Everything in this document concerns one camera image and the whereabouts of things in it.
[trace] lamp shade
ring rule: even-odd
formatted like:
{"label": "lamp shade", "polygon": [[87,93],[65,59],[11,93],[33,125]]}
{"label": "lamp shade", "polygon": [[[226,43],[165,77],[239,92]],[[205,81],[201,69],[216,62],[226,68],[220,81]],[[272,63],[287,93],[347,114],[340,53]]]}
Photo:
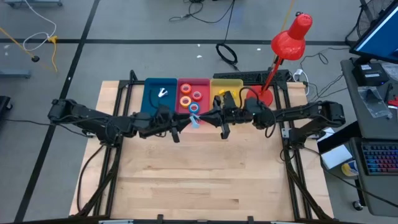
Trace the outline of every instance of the lamp shade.
{"label": "lamp shade", "polygon": [[278,34],[271,41],[271,48],[282,59],[298,60],[305,50],[304,36],[311,28],[312,17],[308,14],[297,16],[289,30]]}

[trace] computer monitor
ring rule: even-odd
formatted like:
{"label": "computer monitor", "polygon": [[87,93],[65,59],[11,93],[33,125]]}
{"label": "computer monitor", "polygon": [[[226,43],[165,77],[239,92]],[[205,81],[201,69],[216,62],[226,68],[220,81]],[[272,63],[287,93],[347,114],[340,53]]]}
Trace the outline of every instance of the computer monitor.
{"label": "computer monitor", "polygon": [[378,59],[398,63],[398,1],[372,22],[372,26],[349,51],[362,59]]}

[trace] blue tape roll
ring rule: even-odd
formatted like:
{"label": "blue tape roll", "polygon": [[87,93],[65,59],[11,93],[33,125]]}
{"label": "blue tape roll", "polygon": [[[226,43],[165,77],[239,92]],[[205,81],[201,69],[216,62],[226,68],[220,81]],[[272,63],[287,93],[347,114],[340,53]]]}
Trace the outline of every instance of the blue tape roll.
{"label": "blue tape roll", "polygon": [[198,104],[198,103],[191,103],[191,104],[189,105],[188,109],[189,109],[189,113],[196,114],[196,113],[199,112],[200,107],[199,107],[199,104]]}

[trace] wooden board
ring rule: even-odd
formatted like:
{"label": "wooden board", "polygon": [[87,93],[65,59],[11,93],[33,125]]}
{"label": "wooden board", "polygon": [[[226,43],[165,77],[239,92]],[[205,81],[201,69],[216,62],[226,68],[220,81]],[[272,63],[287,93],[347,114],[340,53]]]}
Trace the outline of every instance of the wooden board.
{"label": "wooden board", "polygon": [[[112,113],[117,86],[118,82],[103,82],[97,110]],[[129,113],[140,110],[143,87],[134,86]],[[289,95],[292,106],[307,103],[302,83],[289,83]],[[279,127],[269,139],[252,124],[230,129],[227,140],[220,138],[220,128],[209,124],[185,128],[178,144],[170,133],[165,138],[125,138],[111,218],[155,219],[164,214],[168,220],[247,220],[250,215],[255,220],[294,220],[285,165],[279,158]],[[307,140],[306,146],[317,150],[315,141]],[[88,140],[83,164],[98,147],[98,140]],[[300,153],[308,190],[333,216],[319,156]],[[85,171],[81,204],[98,186],[103,155],[104,150]],[[70,213],[76,213],[76,194]],[[304,217],[301,203],[300,214]]]}

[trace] tape roll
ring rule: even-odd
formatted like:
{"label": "tape roll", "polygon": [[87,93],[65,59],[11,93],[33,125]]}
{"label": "tape roll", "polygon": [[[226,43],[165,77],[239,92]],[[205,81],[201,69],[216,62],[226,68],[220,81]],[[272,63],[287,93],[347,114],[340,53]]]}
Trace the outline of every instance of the tape roll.
{"label": "tape roll", "polygon": [[191,104],[191,98],[189,96],[183,96],[180,99],[180,104],[183,108],[188,108],[188,106]]}
{"label": "tape roll", "polygon": [[201,98],[202,98],[202,95],[201,95],[201,93],[199,91],[194,91],[192,93],[192,99],[193,100],[199,101],[199,100],[201,100]]}
{"label": "tape roll", "polygon": [[199,107],[199,104],[198,104],[198,103],[191,103],[191,104],[189,105],[189,112],[190,112],[190,113],[196,114],[196,113],[199,112],[199,110],[200,110],[200,107]]}
{"label": "tape roll", "polygon": [[180,88],[181,92],[184,93],[184,94],[190,93],[190,92],[191,92],[191,89],[192,89],[192,87],[191,87],[191,85],[189,85],[188,83],[182,84],[182,85],[181,85],[181,88]]}

